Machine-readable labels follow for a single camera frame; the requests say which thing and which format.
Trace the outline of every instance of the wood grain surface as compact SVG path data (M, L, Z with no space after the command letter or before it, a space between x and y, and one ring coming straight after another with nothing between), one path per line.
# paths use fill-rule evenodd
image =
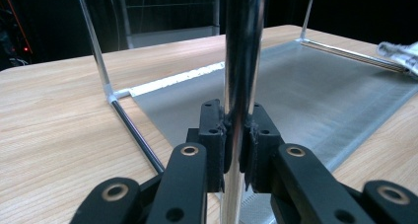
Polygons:
M301 29L266 29L263 47L299 37ZM376 46L309 31L320 42L375 54ZM104 55L115 90L223 61L225 37L208 37ZM113 177L143 183L155 176L105 99L93 56L0 72L0 223L67 223L87 194ZM120 103L158 157L172 147L131 98ZM334 176L361 189L368 180L418 193L418 96L373 134ZM209 197L208 223L219 201Z

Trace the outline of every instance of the perforated metal sheet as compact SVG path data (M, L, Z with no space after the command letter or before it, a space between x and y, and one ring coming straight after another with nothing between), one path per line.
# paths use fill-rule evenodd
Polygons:
M223 88L221 69L134 100L176 146L198 127L200 105L222 100ZM417 90L402 74L292 41L262 51L256 101L286 142L309 147L332 171ZM244 195L243 223L273 219L268 195Z

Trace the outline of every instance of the crumpled paper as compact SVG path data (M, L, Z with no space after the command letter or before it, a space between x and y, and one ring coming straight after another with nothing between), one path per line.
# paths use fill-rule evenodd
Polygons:
M411 45L382 42L378 54L398 62L405 67L406 74L418 78L418 42Z

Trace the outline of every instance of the red cable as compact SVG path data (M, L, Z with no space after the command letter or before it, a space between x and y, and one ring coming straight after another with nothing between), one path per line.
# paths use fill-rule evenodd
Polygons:
M21 22L19 21L19 18L18 18L18 16L16 15L16 12L15 12L15 9L13 8L12 2L11 2L10 0L7 0L7 2L8 2L8 3L9 3L9 5L10 5L10 9L12 10L13 16L15 16L15 19L16 19L16 22L18 23L19 29L21 30L21 33L22 33L22 35L24 36L25 42L26 42L26 44L27 44L27 46L28 46L28 49L29 49L29 51L31 52L31 54L33 54L33 52L32 52L32 48L31 48L31 45L29 44L28 39L27 39L27 37L26 37L26 35L25 35L24 29L23 29L23 28L22 28L22 26L21 26Z

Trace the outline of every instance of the dark background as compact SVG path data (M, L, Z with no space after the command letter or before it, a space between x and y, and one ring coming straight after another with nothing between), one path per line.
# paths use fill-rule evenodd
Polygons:
M309 28L371 43L418 41L417 0L314 0ZM126 49L119 0L87 0L103 52ZM265 27L301 26L309 0L266 0ZM212 0L126 0L127 5L168 5L129 9L133 34L212 25ZM0 0L11 12L7 31L17 53L28 63L91 54L77 0ZM225 0L221 5L221 34L225 32ZM24 51L27 42L31 52ZM7 57L1 52L4 69Z

